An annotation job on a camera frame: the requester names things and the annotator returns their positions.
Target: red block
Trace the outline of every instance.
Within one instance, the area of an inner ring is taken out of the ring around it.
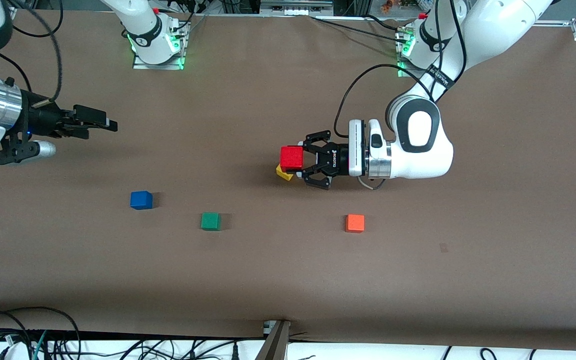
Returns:
[[[281,171],[302,170],[304,166],[304,150],[301,146],[282,146],[281,155],[279,155],[279,166]]]

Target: white floor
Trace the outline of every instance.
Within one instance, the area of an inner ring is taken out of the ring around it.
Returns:
[[[147,346],[153,346],[158,341],[147,341]],[[195,351],[199,355],[202,351],[208,350],[224,341],[207,341]],[[83,341],[83,353],[113,354],[126,351],[135,341]],[[238,353],[240,360],[254,360],[263,341],[242,341],[238,342]],[[166,341],[157,347],[162,353],[171,354],[174,346],[174,357],[180,358],[187,353],[192,346],[190,340]],[[0,352],[7,347],[6,342],[0,342]],[[492,348],[498,360],[527,360],[529,349],[519,348]],[[68,343],[68,351],[77,351],[77,342]],[[288,346],[287,360],[304,360],[311,356],[312,360],[441,360],[445,346],[423,346],[423,345],[401,345],[401,344],[350,344],[350,343],[326,343],[326,342],[294,342]],[[137,360],[141,355],[141,350],[135,350],[126,360]],[[231,360],[233,346],[227,345],[207,356],[215,356],[221,360]],[[97,355],[82,355],[80,360],[118,360],[121,355],[111,357],[99,357]],[[23,345],[16,344],[9,350],[6,360],[27,360],[28,351]],[[145,360],[157,360],[154,355],[149,355]],[[482,360],[480,358],[480,348],[475,347],[453,347],[448,354],[447,360]],[[486,360],[493,360],[487,355]],[[537,350],[533,360],[576,360],[576,351],[561,350]]]

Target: black cable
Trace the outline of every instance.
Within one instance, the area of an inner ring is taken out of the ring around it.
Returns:
[[[21,321],[19,321],[19,319],[17,317],[15,317],[13,314],[11,314],[9,311],[0,311],[0,315],[6,315],[10,319],[12,319],[12,321],[14,321],[17,326],[19,326],[19,329],[23,333],[23,335],[21,337],[22,342],[23,342],[23,344],[25,344],[25,347],[28,350],[28,359],[32,359],[33,354],[32,354],[31,340],[30,340],[30,336],[28,335],[28,331],[26,330],[26,327],[24,326],[24,324],[22,324]]]
[[[232,355],[230,356],[230,360],[240,360],[240,347],[237,346],[237,342],[232,344]]]
[[[64,21],[64,3],[62,2],[62,0],[58,0],[58,2],[59,2],[59,22],[57,23],[57,26],[54,27],[54,30],[48,28],[48,32],[46,32],[45,34],[33,34],[31,32],[24,31],[14,25],[13,29],[17,30],[21,34],[28,35],[29,37],[33,38],[46,38],[51,36],[51,34],[55,34],[57,30],[59,30],[59,28],[62,26],[62,21]]]
[[[148,351],[146,351],[146,353],[142,353],[137,360],[144,360],[144,359],[146,358],[146,356],[148,356],[148,354],[152,353],[153,350],[154,350],[156,347],[160,346],[160,345],[161,345],[163,342],[165,342],[165,341],[166,341],[165,339],[164,339],[164,340],[159,340],[159,342],[157,342],[156,344],[154,344],[154,346],[150,347],[150,348],[148,349]]]
[[[53,313],[61,315],[62,317],[65,317],[70,322],[70,325],[72,325],[73,329],[75,330],[75,334],[77,335],[77,342],[78,342],[77,360],[80,360],[80,357],[82,357],[82,338],[80,337],[80,330],[77,327],[77,323],[75,322],[75,320],[70,315],[68,315],[66,312],[64,312],[62,310],[58,310],[58,309],[55,309],[53,307],[48,307],[48,306],[25,306],[25,307],[18,307],[16,309],[0,311],[0,315],[6,315],[6,316],[10,317],[10,319],[13,319],[17,323],[17,325],[20,328],[22,328],[22,330],[26,334],[26,336],[28,335],[28,333],[26,332],[26,328],[19,321],[19,319],[17,319],[12,314],[10,314],[13,312],[20,312],[22,310],[48,310],[49,312],[53,312]],[[29,353],[30,353],[30,348],[32,348],[32,346],[30,346],[30,338],[29,337],[28,337],[28,345],[27,346],[29,347]]]
[[[190,22],[190,19],[193,18],[193,15],[194,15],[194,14],[195,14],[194,12],[190,12],[190,16],[188,16],[188,18],[187,18],[181,25],[179,25],[178,27],[173,28],[172,31],[173,31],[173,32],[176,32],[177,30],[185,27],[186,24]]]
[[[314,19],[314,20],[316,20],[316,21],[319,21],[319,22],[321,22],[321,23],[333,25],[334,27],[340,27],[340,28],[352,30],[352,31],[358,32],[358,33],[367,34],[367,35],[372,35],[373,37],[391,40],[391,41],[394,41],[394,42],[396,42],[396,43],[406,43],[406,40],[404,40],[404,39],[391,38],[390,36],[384,36],[384,35],[382,35],[382,34],[375,34],[374,32],[370,32],[370,31],[366,31],[366,30],[361,30],[361,29],[356,29],[356,28],[354,28],[354,27],[342,25],[341,23],[336,23],[336,22],[324,20],[324,19],[322,19],[322,18],[316,18],[316,17],[311,17],[311,18]]]
[[[353,89],[355,84],[357,84],[359,79],[364,77],[364,75],[370,73],[370,71],[373,71],[373,70],[378,69],[378,68],[394,68],[394,69],[403,71],[404,73],[409,75],[411,78],[413,78],[419,85],[421,85],[421,87],[425,90],[425,92],[428,94],[428,96],[430,96],[430,98],[432,98],[432,96],[430,95],[430,91],[428,90],[426,85],[424,85],[419,80],[419,78],[417,76],[413,75],[413,73],[411,73],[408,69],[402,68],[401,66],[397,66],[395,64],[376,64],[375,66],[371,66],[370,68],[364,70],[359,76],[355,77],[355,79],[352,81],[352,84],[350,84],[350,86],[348,86],[348,89],[345,91],[345,94],[343,94],[343,98],[341,99],[341,103],[339,104],[339,109],[336,111],[336,116],[334,117],[333,130],[334,130],[334,134],[336,134],[336,136],[343,138],[343,139],[348,139],[348,135],[340,134],[337,130],[337,123],[339,121],[339,116],[341,114],[341,110],[344,107],[344,103],[346,102],[346,98],[347,98],[348,94]]]
[[[119,360],[124,360],[126,357],[128,357],[128,354],[132,353],[132,351],[137,349],[137,347],[143,343],[144,343],[144,340],[139,340],[139,341],[135,342],[134,344],[132,344],[132,346],[130,346],[128,348],[128,350],[124,351],[123,355],[119,358]]]
[[[39,14],[34,9],[30,8],[30,6],[28,6],[25,2],[20,3],[18,0],[8,0],[8,1],[13,3],[19,8],[28,10],[30,14],[32,14],[32,16],[34,16],[34,18],[37,19],[39,23],[41,23],[41,25],[48,31],[48,35],[50,36],[50,40],[52,41],[52,47],[54,48],[55,56],[57,57],[57,89],[55,89],[54,95],[48,99],[48,102],[54,103],[55,100],[59,98],[59,93],[62,91],[62,79],[64,77],[64,67],[62,64],[62,51],[59,48],[57,37],[55,37],[55,33],[50,28],[50,26],[48,26],[46,20],[44,20],[43,17],[39,16]]]
[[[479,357],[481,358],[481,360],[487,360],[487,358],[484,356],[484,353],[486,352],[488,352],[490,356],[492,356],[493,360],[497,360],[497,356],[495,356],[495,353],[487,347],[482,347],[479,350]]]
[[[60,347],[57,347],[57,349],[59,349],[59,354],[60,354],[60,355],[77,355],[77,354],[78,354],[77,352],[62,351],[61,346],[60,346]],[[136,348],[134,348],[134,349],[132,349],[132,350],[134,351],[134,350],[138,350],[138,349],[139,349],[139,350],[144,350],[144,349],[152,350],[151,352],[154,353],[154,354],[159,354],[159,355],[166,356],[166,357],[168,357],[168,358],[174,359],[174,353],[171,355],[171,354],[169,354],[169,353],[165,353],[165,352],[162,352],[162,351],[160,351],[160,350],[155,350],[154,348],[152,348],[152,347],[150,347],[150,346],[142,345],[142,346],[138,346],[138,347],[136,347]],[[82,351],[81,355],[83,355],[83,356],[98,356],[98,357],[100,357],[100,358],[110,358],[111,356],[118,356],[118,355],[122,355],[122,354],[124,354],[124,353],[126,353],[126,351],[119,351],[119,352],[115,352],[115,353],[99,353],[99,352],[85,352],[85,351]]]
[[[2,352],[0,352],[0,360],[6,359],[6,354],[8,353],[9,350],[10,350],[10,346],[5,348]]]
[[[210,349],[200,353],[199,355],[197,355],[196,359],[205,359],[204,356],[206,354],[210,353],[211,351],[215,351],[215,350],[219,349],[220,347],[229,346],[230,344],[234,344],[236,342],[243,342],[245,340],[263,340],[263,339],[264,339],[263,337],[245,337],[242,339],[226,341],[226,342],[223,342],[221,344],[215,345],[215,346],[211,347]]]
[[[186,356],[189,356],[190,354],[194,354],[195,349],[197,349],[199,346],[201,346],[201,344],[205,343],[206,340],[201,340],[201,341],[197,341],[197,340],[193,340],[192,341],[192,347],[190,347],[190,350],[188,350],[188,352],[186,352],[179,360],[184,360],[186,358]]]
[[[448,358],[448,353],[450,353],[450,349],[452,349],[452,346],[448,346],[448,348],[446,348],[446,352],[443,353],[443,357],[441,358],[441,360],[446,360],[446,358]]]
[[[21,66],[19,66],[19,64],[14,62],[13,59],[11,59],[10,57],[7,57],[6,55],[2,54],[1,52],[0,52],[0,58],[2,58],[3,60],[6,60],[10,64],[12,64],[12,66],[14,66],[17,71],[19,71],[19,74],[21,74],[21,76],[23,77],[23,82],[25,82],[25,88],[29,92],[33,92],[33,89],[30,87],[30,80],[28,80],[28,76],[26,76],[26,73],[21,68]]]
[[[50,352],[48,352],[48,339],[43,340],[40,348],[43,348],[44,360],[46,360],[46,358],[48,358],[50,360]]]
[[[466,62],[468,62],[468,56],[466,54],[466,42],[464,41],[464,34],[462,34],[462,26],[459,25],[459,19],[457,19],[457,10],[455,10],[455,0],[450,0],[450,9],[452,10],[452,20],[454,21],[455,27],[457,27],[457,36],[459,37],[459,43],[461,43],[461,54],[463,57],[463,64],[461,64],[461,70],[459,71],[459,75],[455,77],[454,82],[456,83],[462,75],[464,75],[464,71],[466,71]]]
[[[439,0],[434,0],[434,27],[437,29],[437,40],[439,41],[439,68],[435,71],[434,80],[430,86],[430,100],[436,103],[437,101],[433,99],[433,94],[435,91],[435,84],[437,84],[437,76],[439,75],[439,71],[442,70],[442,65],[444,63],[444,44],[442,43],[442,32],[439,29]]]
[[[364,14],[361,16],[362,18],[368,18],[368,19],[372,19],[375,22],[377,22],[377,24],[381,25],[382,27],[386,28],[386,29],[390,29],[390,30],[394,30],[395,32],[397,32],[397,30],[399,30],[397,27],[392,27],[390,25],[388,25],[387,23],[381,21],[379,18],[377,18],[377,16],[374,16],[372,14]]]

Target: silver metal ring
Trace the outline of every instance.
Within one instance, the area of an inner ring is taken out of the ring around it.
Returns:
[[[0,80],[0,126],[12,128],[21,114],[21,90]]]

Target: green block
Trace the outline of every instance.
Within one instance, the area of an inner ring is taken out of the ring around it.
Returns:
[[[219,231],[222,228],[222,217],[217,212],[201,214],[201,228],[206,231]]]

